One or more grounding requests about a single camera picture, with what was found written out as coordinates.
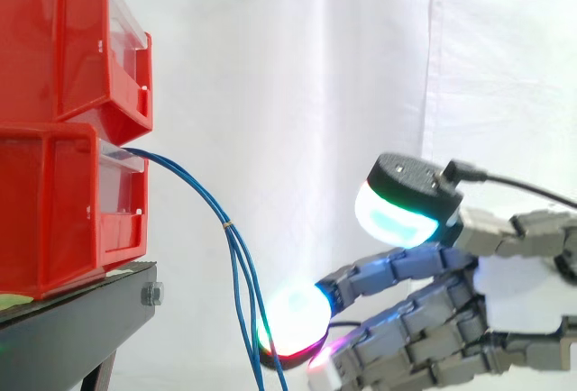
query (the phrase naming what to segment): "white backdrop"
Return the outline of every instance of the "white backdrop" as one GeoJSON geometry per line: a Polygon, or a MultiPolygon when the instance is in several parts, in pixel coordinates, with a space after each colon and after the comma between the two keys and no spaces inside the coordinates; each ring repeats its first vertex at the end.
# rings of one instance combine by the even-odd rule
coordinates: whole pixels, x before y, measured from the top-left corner
{"type": "MultiPolygon", "coordinates": [[[[550,7],[561,0],[433,0],[431,16],[431,0],[126,1],[154,41],[155,130],[138,145],[180,162],[221,201],[265,295],[386,249],[353,213],[384,150],[472,159],[571,193],[577,44],[570,14],[550,7]]],[[[152,168],[150,189],[147,259],[159,262],[166,299],[119,350],[111,389],[255,389],[218,221],[163,169],[152,168]]],[[[507,194],[470,198],[499,205],[507,194]]],[[[461,389],[569,387],[567,378],[461,389]]],[[[288,380],[307,389],[302,369],[288,380]]],[[[279,389],[273,375],[267,389],[279,389]]]]}

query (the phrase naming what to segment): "blue cable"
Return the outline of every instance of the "blue cable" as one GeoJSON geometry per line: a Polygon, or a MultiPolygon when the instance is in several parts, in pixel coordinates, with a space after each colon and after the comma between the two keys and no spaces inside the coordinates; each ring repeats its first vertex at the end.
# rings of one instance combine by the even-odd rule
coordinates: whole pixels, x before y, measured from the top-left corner
{"type": "MultiPolygon", "coordinates": [[[[202,187],[200,185],[200,183],[198,183],[198,181],[196,181],[192,177],[192,175],[190,175],[178,163],[176,163],[176,162],[174,162],[171,159],[168,159],[166,157],[162,157],[161,155],[158,155],[158,154],[154,154],[151,152],[148,154],[149,154],[149,157],[155,158],[154,161],[157,161],[157,159],[162,160],[162,162],[165,163],[165,164],[162,164],[165,168],[169,168],[174,173],[176,173],[177,175],[179,175],[180,177],[185,179],[190,185],[192,185],[193,188],[195,188],[196,191],[198,191],[199,194],[201,194],[201,196],[203,196],[203,198],[205,198],[205,200],[207,200],[206,198],[208,198],[207,202],[210,201],[209,204],[214,205],[213,210],[216,212],[215,208],[217,208],[218,213],[221,214],[221,215],[219,215],[219,219],[220,219],[221,223],[230,222],[229,216],[224,212],[222,207],[218,204],[218,202],[216,202],[216,200],[213,198],[213,196],[204,187],[202,187]]],[[[232,247],[232,250],[236,250],[236,252],[232,253],[233,256],[231,257],[231,259],[234,260],[234,259],[238,258],[238,260],[241,264],[241,268],[243,269],[244,279],[246,280],[247,286],[249,289],[249,297],[250,297],[250,305],[251,305],[252,350],[248,350],[248,347],[247,347],[247,353],[249,354],[249,358],[252,359],[252,370],[253,370],[255,377],[257,379],[257,383],[259,383],[259,381],[262,381],[262,370],[261,370],[260,352],[258,350],[258,344],[259,343],[258,343],[257,326],[256,326],[256,307],[255,307],[255,302],[254,302],[254,288],[252,285],[252,280],[249,276],[246,265],[244,263],[243,256],[242,256],[241,252],[238,250],[238,245],[236,243],[236,239],[234,238],[234,234],[232,233],[229,236],[229,231],[232,230],[231,226],[232,225],[226,227],[226,229],[225,229],[226,238],[229,242],[229,248],[232,247]]],[[[248,250],[246,248],[244,248],[243,251],[245,253],[248,253],[248,250]]],[[[237,273],[237,272],[238,271],[236,270],[236,262],[234,262],[233,277],[235,276],[235,273],[237,273]]],[[[243,332],[243,338],[245,340],[245,345],[247,345],[247,343],[246,343],[246,334],[247,333],[243,327],[244,319],[243,319],[242,308],[240,307],[240,295],[239,295],[238,283],[236,283],[234,288],[235,288],[236,311],[237,311],[237,315],[239,315],[239,321],[242,321],[241,331],[243,332]]]]}
{"type": "Polygon", "coordinates": [[[252,262],[251,254],[250,254],[250,252],[249,252],[249,250],[248,250],[248,248],[247,248],[247,246],[243,240],[243,237],[239,233],[239,231],[236,229],[236,227],[233,224],[231,224],[230,218],[224,212],[222,206],[218,202],[216,202],[216,200],[213,198],[213,196],[203,186],[201,186],[200,183],[198,183],[198,181],[196,179],[194,179],[179,164],[172,161],[171,159],[167,159],[166,157],[162,157],[161,155],[147,152],[145,150],[137,150],[134,148],[125,148],[125,150],[128,150],[132,154],[137,155],[139,157],[150,159],[150,160],[160,164],[164,168],[167,168],[168,170],[175,173],[177,176],[179,176],[181,179],[183,179],[185,182],[187,182],[190,186],[192,186],[201,195],[201,197],[208,203],[208,205],[211,207],[211,209],[215,212],[216,216],[218,217],[218,219],[220,220],[220,222],[222,224],[228,224],[225,227],[224,231],[226,233],[226,239],[228,240],[229,251],[231,254],[231,264],[233,267],[235,307],[236,307],[236,312],[237,312],[239,324],[241,326],[241,332],[243,334],[244,345],[245,345],[247,354],[249,356],[249,359],[251,361],[252,370],[253,370],[257,385],[258,385],[260,391],[264,390],[264,383],[263,383],[263,379],[262,379],[262,370],[261,370],[261,363],[260,363],[259,347],[258,347],[258,342],[257,342],[256,307],[255,307],[255,302],[254,302],[255,296],[256,296],[258,306],[259,306],[259,310],[261,312],[261,319],[262,319],[264,328],[265,328],[266,333],[268,334],[268,337],[269,337],[270,351],[272,353],[272,356],[273,356],[273,359],[275,362],[275,367],[276,367],[277,373],[279,375],[279,382],[281,384],[282,390],[288,391],[287,382],[286,382],[286,379],[284,378],[284,373],[282,371],[282,366],[280,365],[279,356],[276,352],[274,343],[273,343],[272,338],[270,336],[269,322],[268,322],[268,319],[266,316],[264,303],[262,301],[261,289],[259,286],[256,269],[255,269],[254,264],[252,262]],[[246,261],[248,262],[248,269],[247,269],[246,264],[244,262],[243,254],[244,254],[244,257],[246,258],[246,261]],[[240,302],[240,289],[239,289],[239,283],[238,283],[238,268],[236,266],[236,260],[238,260],[239,263],[241,264],[244,278],[246,280],[247,287],[249,289],[249,296],[250,296],[250,301],[251,301],[252,344],[249,343],[248,332],[246,331],[246,324],[245,324],[244,318],[243,318],[243,311],[242,311],[241,302],[240,302]]]}

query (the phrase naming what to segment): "red plastic drawer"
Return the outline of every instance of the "red plastic drawer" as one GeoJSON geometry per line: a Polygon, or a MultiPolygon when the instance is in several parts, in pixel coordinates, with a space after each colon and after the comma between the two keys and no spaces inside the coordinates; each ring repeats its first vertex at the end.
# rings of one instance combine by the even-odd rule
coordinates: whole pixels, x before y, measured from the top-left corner
{"type": "Polygon", "coordinates": [[[123,0],[0,0],[0,122],[152,129],[151,37],[123,0]]]}
{"type": "Polygon", "coordinates": [[[87,124],[0,124],[0,294],[36,299],[146,252],[144,159],[87,124]]]}

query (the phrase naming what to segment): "red storage bin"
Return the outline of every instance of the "red storage bin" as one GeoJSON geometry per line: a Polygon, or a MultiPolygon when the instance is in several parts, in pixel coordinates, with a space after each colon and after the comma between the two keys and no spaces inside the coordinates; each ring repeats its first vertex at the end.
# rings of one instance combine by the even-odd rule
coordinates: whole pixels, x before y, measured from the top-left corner
{"type": "Polygon", "coordinates": [[[41,299],[146,252],[148,162],[87,124],[0,124],[0,294],[41,299]]]}
{"type": "Polygon", "coordinates": [[[123,0],[0,0],[0,122],[152,129],[151,37],[123,0]]]}

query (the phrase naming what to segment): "cable connector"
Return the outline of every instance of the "cable connector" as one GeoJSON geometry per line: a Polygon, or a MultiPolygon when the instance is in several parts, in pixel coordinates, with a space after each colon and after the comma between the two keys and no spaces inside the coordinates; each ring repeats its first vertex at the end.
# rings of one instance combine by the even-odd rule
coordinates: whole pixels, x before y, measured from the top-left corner
{"type": "Polygon", "coordinates": [[[459,184],[461,181],[484,182],[488,174],[485,170],[476,168],[470,163],[452,159],[444,168],[442,176],[451,184],[459,184]]]}

